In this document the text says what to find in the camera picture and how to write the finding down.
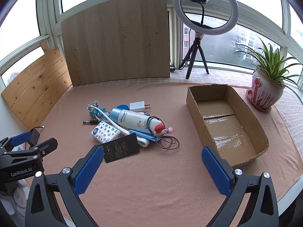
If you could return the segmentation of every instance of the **red and white flower pot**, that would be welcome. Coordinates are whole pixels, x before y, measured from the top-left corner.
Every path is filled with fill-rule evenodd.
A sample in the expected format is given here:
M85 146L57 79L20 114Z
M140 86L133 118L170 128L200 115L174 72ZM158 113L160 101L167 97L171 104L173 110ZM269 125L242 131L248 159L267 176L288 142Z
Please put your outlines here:
M266 76L262 70L254 71L251 89L246 94L250 102L258 109L269 112L282 96L285 86Z

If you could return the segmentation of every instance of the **white tube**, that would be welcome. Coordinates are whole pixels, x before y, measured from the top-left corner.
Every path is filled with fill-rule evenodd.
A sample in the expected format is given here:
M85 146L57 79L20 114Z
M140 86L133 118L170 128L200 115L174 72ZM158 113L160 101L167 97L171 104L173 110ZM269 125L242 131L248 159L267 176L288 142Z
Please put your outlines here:
M205 34L205 35L221 35L230 31L238 22L239 18L239 6L236 0L228 0L231 6L231 16L227 23L223 26L218 28L208 29L202 28L198 25L192 23L184 14L183 9L181 7L181 0L173 0L174 9L176 11L177 16L179 19L187 25L189 28L194 30L195 32Z
M128 130L123 129L122 127L120 127L119 125L117 125L114 121L112 121L104 112L102 112L99 108L92 106L92 108L97 109L100 113L103 114L103 116L112 124L112 126L114 126L117 130L121 131L124 135L129 135L131 134ZM149 140L143 137L140 137L137 135L137 140L138 140L138 144L142 147L147 147L149 144Z

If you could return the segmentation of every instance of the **pink blanket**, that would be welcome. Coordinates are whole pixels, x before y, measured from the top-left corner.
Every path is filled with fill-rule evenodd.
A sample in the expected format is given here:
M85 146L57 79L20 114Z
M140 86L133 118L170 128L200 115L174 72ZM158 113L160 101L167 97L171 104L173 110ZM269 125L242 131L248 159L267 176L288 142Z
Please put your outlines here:
M144 100L151 105L151 115L174 128L172 135L179 139L180 147L168 151L150 144L140 147L139 154L103 162L80 199L100 226L206 226L225 196L219 194L201 161L202 144L185 102L189 85L196 83L71 88L43 122L40 141L58 140L58 149L44 158L45 174L72 167L96 144L90 134L94 126L82 124L89 120L88 103L98 100L110 111L120 104ZM242 170L254 175L269 172L280 199L302 175L300 155L277 109L263 113L249 103L246 89L235 89L269 138L269 150ZM237 214L231 226L237 225L241 215Z

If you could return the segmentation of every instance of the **polka dot package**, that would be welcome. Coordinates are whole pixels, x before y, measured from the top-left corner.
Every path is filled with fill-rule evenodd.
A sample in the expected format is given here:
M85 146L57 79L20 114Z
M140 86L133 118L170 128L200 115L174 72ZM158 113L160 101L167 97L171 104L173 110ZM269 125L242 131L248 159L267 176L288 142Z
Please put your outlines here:
M110 124L101 121L91 132L93 137L100 143L109 142L120 136L120 131Z

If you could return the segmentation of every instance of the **black card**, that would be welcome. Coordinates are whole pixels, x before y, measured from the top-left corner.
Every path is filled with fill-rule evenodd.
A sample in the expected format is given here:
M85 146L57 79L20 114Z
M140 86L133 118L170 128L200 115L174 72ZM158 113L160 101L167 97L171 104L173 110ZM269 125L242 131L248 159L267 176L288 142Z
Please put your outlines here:
M125 158L140 152L137 135L132 133L102 145L106 163Z

